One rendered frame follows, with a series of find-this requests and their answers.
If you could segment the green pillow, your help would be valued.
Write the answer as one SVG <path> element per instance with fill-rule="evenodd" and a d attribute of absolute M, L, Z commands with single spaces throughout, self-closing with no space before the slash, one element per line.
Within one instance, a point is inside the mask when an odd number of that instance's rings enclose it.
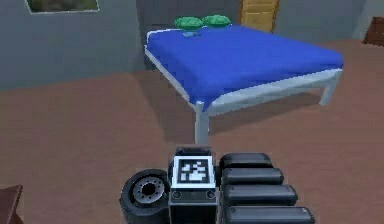
<path fill-rule="evenodd" d="M 225 27 L 231 24 L 231 20 L 223 15 L 209 15 L 202 19 L 202 22 L 207 27 Z"/>
<path fill-rule="evenodd" d="M 204 23 L 197 17 L 180 17 L 174 21 L 174 25 L 182 30 L 196 30 L 200 29 Z"/>

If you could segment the brown wooden furniture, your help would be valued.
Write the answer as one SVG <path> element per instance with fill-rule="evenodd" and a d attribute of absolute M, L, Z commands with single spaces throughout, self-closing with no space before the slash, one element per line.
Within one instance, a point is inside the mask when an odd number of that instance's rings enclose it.
<path fill-rule="evenodd" d="M 21 184 L 0 189 L 0 224 L 24 224 L 17 213 L 22 191 Z"/>
<path fill-rule="evenodd" d="M 363 44 L 384 47 L 384 17 L 374 16 L 365 34 Z"/>

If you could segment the yellow wooden door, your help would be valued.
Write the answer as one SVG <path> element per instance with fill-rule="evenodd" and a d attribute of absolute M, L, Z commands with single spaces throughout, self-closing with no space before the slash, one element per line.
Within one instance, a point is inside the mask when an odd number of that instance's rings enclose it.
<path fill-rule="evenodd" d="M 241 0 L 240 24 L 271 33 L 279 4 L 280 0 Z"/>

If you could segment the blue bed with white frame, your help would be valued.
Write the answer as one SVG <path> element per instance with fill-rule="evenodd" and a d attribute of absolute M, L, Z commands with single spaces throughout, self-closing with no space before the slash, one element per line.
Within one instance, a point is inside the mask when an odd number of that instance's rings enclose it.
<path fill-rule="evenodd" d="M 144 50 L 193 108 L 197 144 L 211 116 L 316 88 L 328 104 L 344 66 L 337 51 L 240 25 L 150 31 Z"/>

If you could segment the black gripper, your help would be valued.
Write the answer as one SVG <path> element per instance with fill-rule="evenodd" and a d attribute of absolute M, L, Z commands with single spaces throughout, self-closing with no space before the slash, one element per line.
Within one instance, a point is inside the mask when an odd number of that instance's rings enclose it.
<path fill-rule="evenodd" d="M 124 184 L 120 205 L 126 224 L 169 224 L 167 172 L 146 169 Z"/>

